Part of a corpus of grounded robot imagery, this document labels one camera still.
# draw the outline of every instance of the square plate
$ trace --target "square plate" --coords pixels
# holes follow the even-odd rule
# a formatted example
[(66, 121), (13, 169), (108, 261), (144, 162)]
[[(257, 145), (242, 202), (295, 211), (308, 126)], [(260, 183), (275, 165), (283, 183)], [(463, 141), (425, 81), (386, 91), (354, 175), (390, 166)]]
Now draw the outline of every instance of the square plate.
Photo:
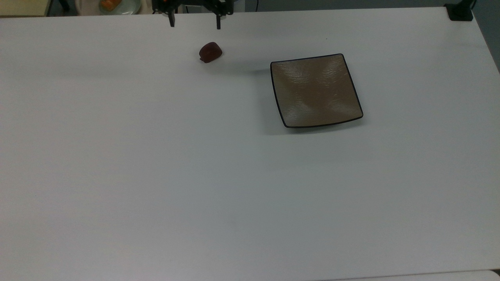
[(345, 123), (363, 117), (341, 53), (271, 62), (272, 87), (287, 128)]

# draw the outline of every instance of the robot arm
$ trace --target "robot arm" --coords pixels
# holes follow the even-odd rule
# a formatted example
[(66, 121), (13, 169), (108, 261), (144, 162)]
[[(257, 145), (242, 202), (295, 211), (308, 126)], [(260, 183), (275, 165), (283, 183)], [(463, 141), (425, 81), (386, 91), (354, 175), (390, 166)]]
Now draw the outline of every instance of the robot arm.
[(203, 6), (216, 15), (217, 29), (221, 29), (221, 17), (232, 15), (234, 12), (233, 0), (152, 0), (153, 13), (164, 13), (168, 15), (170, 26), (175, 25), (175, 10), (179, 5)]

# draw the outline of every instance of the white table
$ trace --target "white table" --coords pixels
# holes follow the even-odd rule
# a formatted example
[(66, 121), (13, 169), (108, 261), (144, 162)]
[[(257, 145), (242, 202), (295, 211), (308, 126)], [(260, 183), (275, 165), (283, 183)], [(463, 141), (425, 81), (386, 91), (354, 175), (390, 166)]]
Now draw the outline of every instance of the white table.
[[(437, 8), (0, 20), (0, 280), (311, 281), (500, 267), (500, 75)], [(215, 41), (224, 55), (203, 64)], [(364, 111), (286, 129), (269, 64)]]

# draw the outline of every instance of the chocolate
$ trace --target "chocolate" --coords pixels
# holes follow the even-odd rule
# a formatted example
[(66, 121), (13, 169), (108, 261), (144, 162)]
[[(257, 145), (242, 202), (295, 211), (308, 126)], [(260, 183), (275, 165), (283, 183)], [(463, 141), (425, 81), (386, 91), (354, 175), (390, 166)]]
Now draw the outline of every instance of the chocolate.
[(210, 42), (203, 46), (201, 50), (199, 50), (199, 59), (206, 64), (217, 59), (221, 55), (221, 47), (219, 47), (219, 45), (217, 45), (217, 43), (215, 42)]

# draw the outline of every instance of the dark brown object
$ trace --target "dark brown object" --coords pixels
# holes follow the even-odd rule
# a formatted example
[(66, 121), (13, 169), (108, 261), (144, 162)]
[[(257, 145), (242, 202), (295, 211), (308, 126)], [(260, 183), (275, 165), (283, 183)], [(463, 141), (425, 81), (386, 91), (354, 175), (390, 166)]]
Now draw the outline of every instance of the dark brown object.
[(285, 127), (333, 125), (363, 117), (342, 54), (275, 61), (271, 76)]
[(199, 59), (204, 63), (209, 63), (222, 55), (222, 50), (215, 42), (210, 42), (199, 50)]

